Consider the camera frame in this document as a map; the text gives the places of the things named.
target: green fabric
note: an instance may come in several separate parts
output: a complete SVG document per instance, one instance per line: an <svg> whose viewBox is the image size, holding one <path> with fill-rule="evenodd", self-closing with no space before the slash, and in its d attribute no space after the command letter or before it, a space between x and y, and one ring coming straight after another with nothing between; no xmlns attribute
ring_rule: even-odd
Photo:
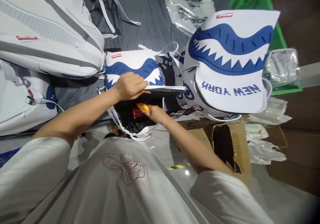
<svg viewBox="0 0 320 224"><path fill-rule="evenodd" d="M232 9L256 9L256 10L273 10L271 0L230 0ZM269 50L287 48L287 44L282 35L279 23L276 24L273 38L269 45ZM277 87L273 90L271 95L281 95L286 93L293 93L302 91L300 85L285 85Z"/></svg>

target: person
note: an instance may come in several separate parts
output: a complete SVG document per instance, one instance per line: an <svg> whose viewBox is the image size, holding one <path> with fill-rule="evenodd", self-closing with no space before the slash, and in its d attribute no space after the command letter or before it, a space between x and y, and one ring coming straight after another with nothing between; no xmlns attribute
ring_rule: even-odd
<svg viewBox="0 0 320 224"><path fill-rule="evenodd" d="M144 114L171 133L198 173L190 195L144 142L128 138L104 139L67 172L75 138L147 85L125 73L43 126L0 169L0 223L272 223L232 171L158 106Z"/></svg>

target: plastic bag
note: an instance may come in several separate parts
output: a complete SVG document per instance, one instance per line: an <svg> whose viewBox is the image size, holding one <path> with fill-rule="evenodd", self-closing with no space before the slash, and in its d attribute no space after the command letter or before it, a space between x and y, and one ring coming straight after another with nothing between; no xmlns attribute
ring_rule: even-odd
<svg viewBox="0 0 320 224"><path fill-rule="evenodd" d="M248 121L250 123L259 123L264 125L280 125L285 123L292 119L292 117L284 115L287 103L287 101L269 97L267 108L263 112L250 114Z"/></svg>
<svg viewBox="0 0 320 224"><path fill-rule="evenodd" d="M271 82L273 88L298 84L300 67L297 50L286 48L271 51L266 60L263 77Z"/></svg>
<svg viewBox="0 0 320 224"><path fill-rule="evenodd" d="M245 124L247 141L264 139L269 135L266 129L260 124Z"/></svg>
<svg viewBox="0 0 320 224"><path fill-rule="evenodd" d="M285 161L286 156L276 151L277 146L271 142L253 139L248 141L250 161L255 164L270 165L271 161Z"/></svg>
<svg viewBox="0 0 320 224"><path fill-rule="evenodd" d="M187 36L216 12L212 0L165 0L165 4L172 23Z"/></svg>

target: white shirt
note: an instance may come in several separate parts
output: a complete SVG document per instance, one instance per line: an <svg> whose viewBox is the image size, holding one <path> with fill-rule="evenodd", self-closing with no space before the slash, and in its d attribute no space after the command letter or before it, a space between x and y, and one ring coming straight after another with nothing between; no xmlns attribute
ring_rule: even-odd
<svg viewBox="0 0 320 224"><path fill-rule="evenodd" d="M67 172L69 144L28 142L0 169L0 223L273 223L238 179L198 175L189 196L144 142L109 137Z"/></svg>

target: pink embroidery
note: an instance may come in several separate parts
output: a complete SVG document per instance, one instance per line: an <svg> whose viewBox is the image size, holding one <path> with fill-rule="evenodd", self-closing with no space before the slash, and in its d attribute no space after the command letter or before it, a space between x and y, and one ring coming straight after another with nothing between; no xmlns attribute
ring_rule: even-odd
<svg viewBox="0 0 320 224"><path fill-rule="evenodd" d="M103 158L103 165L112 170L121 170L124 183L129 186L139 178L145 177L145 168L141 162L132 161L132 157L127 153L121 155L108 153Z"/></svg>

